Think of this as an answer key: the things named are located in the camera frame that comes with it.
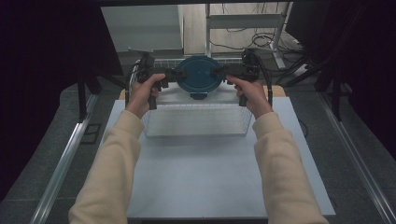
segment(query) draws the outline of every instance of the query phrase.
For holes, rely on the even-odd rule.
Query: cuff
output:
[[[131,135],[139,138],[140,134],[143,132],[145,125],[142,120],[139,119],[135,114],[122,110],[119,119],[114,125],[115,128],[122,129]]]
[[[267,133],[271,133],[278,130],[284,130],[282,123],[279,120],[276,112],[270,112],[262,115],[253,124],[253,130],[256,133],[257,139]]]

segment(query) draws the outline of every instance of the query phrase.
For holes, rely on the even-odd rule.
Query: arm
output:
[[[268,104],[262,84],[230,76],[227,79],[236,85],[237,96],[246,95],[247,108],[256,118],[255,154],[269,222],[328,223],[320,213],[300,150]]]
[[[134,167],[139,158],[140,120],[149,110],[152,84],[164,75],[151,77],[138,87],[105,142],[96,153],[76,203],[69,211],[70,223],[127,223],[126,210],[132,194]],[[157,91],[151,94],[158,96]]]

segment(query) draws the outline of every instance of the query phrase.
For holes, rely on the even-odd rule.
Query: person's right hand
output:
[[[244,94],[247,97],[247,109],[258,119],[261,115],[274,112],[273,108],[267,101],[264,87],[260,81],[250,83],[238,77],[227,75],[227,80],[235,84],[237,90],[236,96],[241,97]]]

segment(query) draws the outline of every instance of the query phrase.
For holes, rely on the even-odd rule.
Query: hand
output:
[[[267,101],[264,87],[260,81],[250,83],[238,77],[227,75],[227,80],[235,84],[237,90],[236,96],[241,97],[244,94],[247,97],[247,109],[258,119],[261,115],[274,112],[273,108]]]
[[[154,74],[143,84],[135,82],[132,86],[132,97],[125,109],[142,119],[143,115],[149,110],[149,96],[158,97],[159,95],[158,90],[152,88],[152,85],[164,77],[165,74]]]

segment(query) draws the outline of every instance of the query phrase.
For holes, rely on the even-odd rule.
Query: person's left hand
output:
[[[143,84],[135,82],[132,86],[131,99],[125,109],[142,119],[143,115],[149,111],[149,96],[158,97],[158,90],[152,88],[152,85],[164,77],[165,74],[154,74]]]

